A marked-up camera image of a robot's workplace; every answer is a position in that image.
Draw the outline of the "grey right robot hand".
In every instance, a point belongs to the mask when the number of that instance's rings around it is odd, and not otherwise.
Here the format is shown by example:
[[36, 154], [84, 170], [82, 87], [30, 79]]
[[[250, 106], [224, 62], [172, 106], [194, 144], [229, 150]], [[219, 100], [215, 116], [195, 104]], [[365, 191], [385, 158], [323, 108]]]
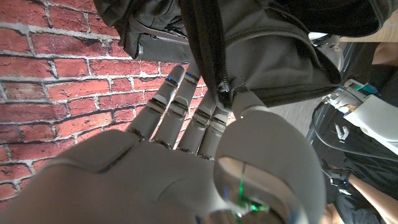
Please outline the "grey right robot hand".
[[198, 80], [175, 67], [126, 131], [97, 134], [51, 159], [1, 214], [2, 223], [318, 223], [325, 206], [320, 162], [305, 137], [240, 78], [236, 121], [195, 123], [211, 155], [172, 148], [178, 106]]

